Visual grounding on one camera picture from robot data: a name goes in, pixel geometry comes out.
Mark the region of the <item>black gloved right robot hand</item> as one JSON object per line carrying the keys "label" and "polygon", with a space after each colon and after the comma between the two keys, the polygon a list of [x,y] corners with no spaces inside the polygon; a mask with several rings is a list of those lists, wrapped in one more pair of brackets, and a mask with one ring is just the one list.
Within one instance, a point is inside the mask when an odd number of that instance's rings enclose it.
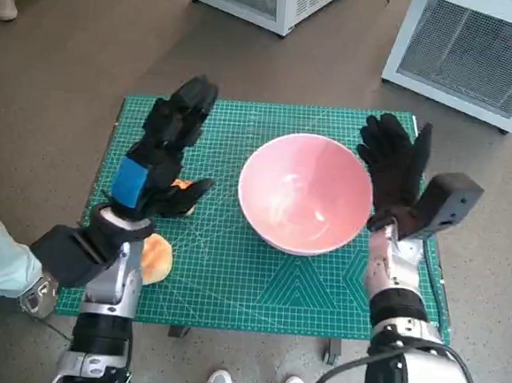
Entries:
{"label": "black gloved right robot hand", "polygon": [[432,129],[426,123],[412,141],[392,114],[368,116],[360,129],[359,157],[372,182],[373,214],[367,228],[376,231],[395,223],[399,230],[412,225],[412,212],[431,153]]}

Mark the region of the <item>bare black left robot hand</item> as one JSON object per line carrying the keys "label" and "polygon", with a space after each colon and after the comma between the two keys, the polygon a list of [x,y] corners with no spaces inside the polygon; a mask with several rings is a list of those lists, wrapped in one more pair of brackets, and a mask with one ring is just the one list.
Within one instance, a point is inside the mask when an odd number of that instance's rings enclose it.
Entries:
{"label": "bare black left robot hand", "polygon": [[211,178],[180,180],[185,148],[203,133],[218,86],[195,76],[168,99],[155,100],[142,124],[142,137],[125,154],[111,186],[109,204],[131,220],[187,215],[214,185]]}

